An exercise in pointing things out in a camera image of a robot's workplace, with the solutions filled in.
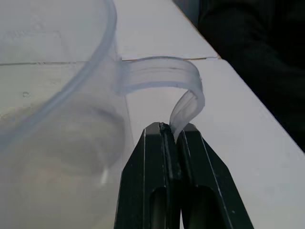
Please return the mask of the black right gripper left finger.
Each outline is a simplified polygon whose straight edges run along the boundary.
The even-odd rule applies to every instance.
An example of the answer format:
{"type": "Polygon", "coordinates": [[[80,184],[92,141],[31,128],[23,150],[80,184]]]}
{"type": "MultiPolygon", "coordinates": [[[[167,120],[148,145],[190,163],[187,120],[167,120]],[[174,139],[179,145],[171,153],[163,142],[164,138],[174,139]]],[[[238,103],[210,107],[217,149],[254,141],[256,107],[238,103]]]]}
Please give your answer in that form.
{"type": "Polygon", "coordinates": [[[182,170],[169,125],[144,128],[120,181],[114,228],[178,229],[182,170]]]}

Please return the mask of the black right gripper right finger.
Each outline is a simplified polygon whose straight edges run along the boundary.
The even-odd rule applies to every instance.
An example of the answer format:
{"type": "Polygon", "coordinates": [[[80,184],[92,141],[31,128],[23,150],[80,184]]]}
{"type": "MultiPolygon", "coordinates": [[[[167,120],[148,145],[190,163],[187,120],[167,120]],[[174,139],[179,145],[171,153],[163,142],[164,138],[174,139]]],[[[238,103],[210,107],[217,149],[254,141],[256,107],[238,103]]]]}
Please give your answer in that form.
{"type": "Polygon", "coordinates": [[[200,131],[188,124],[179,134],[176,145],[183,175],[184,228],[253,228],[228,167],[200,131]]]}

